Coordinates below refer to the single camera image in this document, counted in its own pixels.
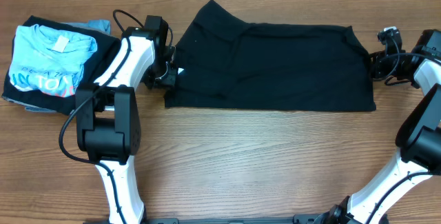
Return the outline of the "black t-shirt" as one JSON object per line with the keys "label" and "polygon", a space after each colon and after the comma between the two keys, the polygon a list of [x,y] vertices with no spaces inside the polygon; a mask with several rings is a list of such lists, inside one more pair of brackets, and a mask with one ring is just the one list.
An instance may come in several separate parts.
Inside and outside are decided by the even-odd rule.
{"label": "black t-shirt", "polygon": [[248,23],[206,3],[176,44],[168,108],[371,112],[368,53],[351,27]]}

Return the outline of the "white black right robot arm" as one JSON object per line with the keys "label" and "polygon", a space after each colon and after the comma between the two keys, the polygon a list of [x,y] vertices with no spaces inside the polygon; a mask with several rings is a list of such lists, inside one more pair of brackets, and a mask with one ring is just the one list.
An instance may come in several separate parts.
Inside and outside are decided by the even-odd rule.
{"label": "white black right robot arm", "polygon": [[370,76],[410,83],[423,98],[396,135],[391,160],[360,191],[309,223],[387,223],[387,211],[417,184],[440,175],[440,31],[424,30],[410,52],[395,26],[378,33],[384,51],[371,55]]}

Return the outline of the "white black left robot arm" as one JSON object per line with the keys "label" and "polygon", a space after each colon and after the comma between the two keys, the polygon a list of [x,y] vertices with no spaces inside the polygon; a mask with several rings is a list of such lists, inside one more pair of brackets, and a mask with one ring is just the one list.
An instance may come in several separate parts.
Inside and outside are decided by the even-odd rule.
{"label": "white black left robot arm", "polygon": [[76,135],[87,162],[101,175],[110,215],[107,223],[145,223],[145,204],[136,182],[134,156],[141,143],[135,92],[145,84],[172,88],[178,74],[172,64],[173,34],[160,16],[128,27],[108,69],[76,91]]}

